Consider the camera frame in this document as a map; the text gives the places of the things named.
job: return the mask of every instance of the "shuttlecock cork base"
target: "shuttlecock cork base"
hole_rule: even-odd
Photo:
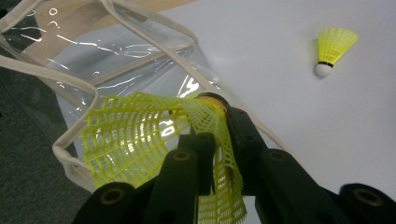
[[[334,64],[359,40],[358,35],[344,28],[326,28],[318,35],[319,62],[315,72],[326,77]]]
[[[318,62],[315,67],[315,73],[320,77],[326,77],[332,72],[332,63]]]

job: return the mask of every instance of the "white strap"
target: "white strap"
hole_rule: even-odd
[[[164,16],[153,12],[145,7],[141,7],[137,4],[131,2],[121,1],[121,3],[128,8],[133,8],[138,15],[144,18],[151,18],[154,21],[158,21],[162,24],[172,26],[174,29],[178,29],[186,35],[196,38],[195,35],[185,27],[170,21]],[[42,37],[41,41],[33,43],[27,49],[25,49],[21,56],[26,62],[40,63],[46,65],[49,61],[48,59],[54,58],[58,55],[64,48],[66,48],[72,40],[77,36],[83,34],[86,30],[92,27],[97,21],[99,21],[104,16],[108,15],[107,11],[99,3],[88,3],[81,6],[76,11],[70,13],[66,18],[57,21],[57,26],[46,31]],[[95,77],[89,82],[93,85],[98,85],[103,82],[110,80],[111,78],[117,77],[127,71],[135,69],[144,64],[150,63],[151,61],[157,60],[163,57],[165,54],[163,52],[158,52],[139,59],[138,61],[133,61],[132,63],[126,64],[121,68],[110,71],[108,74],[103,74],[99,77]],[[55,92],[62,95],[69,103],[75,105],[76,107],[84,109],[84,106],[73,94],[67,92],[60,88],[58,85],[53,85],[51,82],[48,84]]]
[[[44,0],[23,0],[0,20],[0,33],[3,33],[32,12]]]

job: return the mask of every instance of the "yellow shuttlecock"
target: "yellow shuttlecock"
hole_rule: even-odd
[[[359,40],[358,35],[344,28],[326,28],[318,35],[319,62],[315,72],[326,77],[334,64]]]
[[[213,178],[215,192],[199,197],[198,221],[239,223],[247,211],[243,185],[233,157],[225,112],[205,99],[162,97],[136,92],[108,96],[101,109],[88,112],[82,132],[84,160],[100,188],[126,182],[138,188],[161,170],[166,154],[181,134],[213,133],[217,143]]]

